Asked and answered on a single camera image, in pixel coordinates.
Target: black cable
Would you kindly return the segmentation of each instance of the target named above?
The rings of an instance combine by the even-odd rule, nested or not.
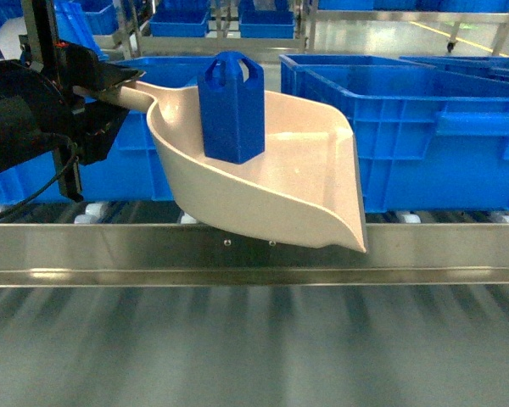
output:
[[[44,193],[50,186],[52,186],[56,181],[62,177],[66,171],[71,170],[71,168],[76,164],[78,157],[76,154],[76,145],[71,141],[71,139],[65,135],[57,134],[57,133],[43,133],[44,136],[52,137],[53,139],[57,140],[59,143],[58,145],[66,146],[70,149],[71,156],[64,165],[63,169],[60,170],[58,173],[56,173],[53,178],[51,178],[43,187],[32,193],[29,197],[23,199],[22,201],[16,203],[14,206],[5,209],[4,211],[0,212],[0,220],[13,215],[17,211],[23,209],[30,201],[36,199],[39,197],[42,193]]]

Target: crate handle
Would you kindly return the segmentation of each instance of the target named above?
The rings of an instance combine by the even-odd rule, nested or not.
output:
[[[509,137],[509,114],[442,113],[436,121],[436,135],[440,137]]]

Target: plastic scoop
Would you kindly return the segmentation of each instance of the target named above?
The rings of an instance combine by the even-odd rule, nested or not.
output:
[[[355,139],[335,108],[265,92],[266,150],[244,164],[204,154],[197,87],[132,82],[98,98],[147,112],[177,204],[225,231],[366,252]]]

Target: scoop handle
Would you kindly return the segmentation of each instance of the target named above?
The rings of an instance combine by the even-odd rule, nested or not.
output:
[[[92,92],[76,86],[74,92],[79,96],[94,98],[129,110],[147,113],[149,107],[155,102],[155,97],[148,92],[150,88],[151,86],[148,86],[145,82],[134,81],[103,92]]]

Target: blue plastic block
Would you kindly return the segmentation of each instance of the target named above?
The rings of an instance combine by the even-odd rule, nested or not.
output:
[[[211,57],[152,57],[120,63],[147,74],[143,80],[157,86],[196,85],[197,75],[213,61]],[[16,204],[39,189],[54,175],[50,153],[0,174],[0,204]],[[131,111],[105,161],[81,166],[83,196],[87,201],[173,199],[166,181],[146,115]],[[37,203],[66,202],[52,185]]]
[[[55,1],[54,9],[61,39],[91,48],[100,60],[109,58],[94,41],[90,25],[78,3]]]
[[[414,66],[314,67],[349,120],[367,212],[509,210],[509,83]]]
[[[320,10],[368,11],[373,10],[374,0],[320,0]]]
[[[417,0],[375,0],[376,10],[414,10]]]
[[[264,71],[257,63],[220,53],[198,76],[198,88],[206,156],[242,164],[264,152]]]
[[[294,38],[291,11],[244,11],[239,17],[242,38]]]
[[[371,55],[280,55],[281,92],[288,95],[303,96],[305,72],[313,66],[324,65],[412,65],[411,62],[373,57]]]
[[[509,0],[441,0],[439,11],[452,13],[509,13]]]
[[[204,37],[210,30],[208,11],[159,11],[151,20],[153,36]]]

